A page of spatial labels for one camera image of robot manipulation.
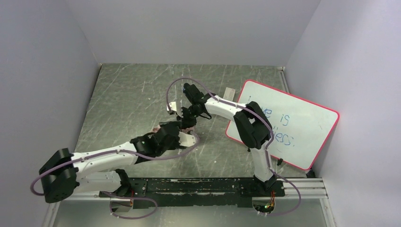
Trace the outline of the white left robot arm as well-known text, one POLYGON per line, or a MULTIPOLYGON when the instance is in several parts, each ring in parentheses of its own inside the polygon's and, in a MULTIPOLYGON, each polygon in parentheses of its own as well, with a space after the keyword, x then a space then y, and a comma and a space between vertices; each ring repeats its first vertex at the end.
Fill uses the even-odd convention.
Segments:
POLYGON ((75 192, 104 191, 121 197, 131 195, 135 189, 119 166, 163 160, 166 151, 191 151, 197 141, 194 134, 180 129, 179 123, 169 122, 157 131, 111 148, 83 153, 71 153, 68 148, 62 148, 40 168, 30 190, 43 196, 46 203, 62 201, 75 192))

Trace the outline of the pink and black folding umbrella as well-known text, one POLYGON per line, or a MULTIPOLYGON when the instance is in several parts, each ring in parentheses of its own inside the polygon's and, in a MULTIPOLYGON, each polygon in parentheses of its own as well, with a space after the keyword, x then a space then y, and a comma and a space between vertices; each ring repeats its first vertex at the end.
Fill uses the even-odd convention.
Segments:
MULTIPOLYGON (((161 126, 157 125, 151 130, 151 132, 156 133, 157 131, 159 131, 160 128, 161 128, 161 126)), ((190 134, 191 132, 195 131, 195 128, 194 127, 190 127, 190 128, 186 128, 186 129, 181 129, 181 131, 184 132, 184 133, 190 134)))

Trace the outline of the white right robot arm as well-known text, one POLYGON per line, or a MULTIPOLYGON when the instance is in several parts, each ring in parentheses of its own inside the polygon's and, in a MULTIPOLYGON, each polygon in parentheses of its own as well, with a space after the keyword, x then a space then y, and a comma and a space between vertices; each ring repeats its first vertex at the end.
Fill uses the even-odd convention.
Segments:
POLYGON ((259 190, 267 191, 277 178, 271 168, 271 157, 267 154, 272 126, 260 106, 251 101, 239 104, 211 94, 204 94, 194 84, 185 83, 183 93, 191 105, 181 108, 177 117, 182 128, 188 129, 196 125, 197 118, 211 119, 218 115, 235 123, 241 142, 248 147, 254 164, 254 180, 259 190))

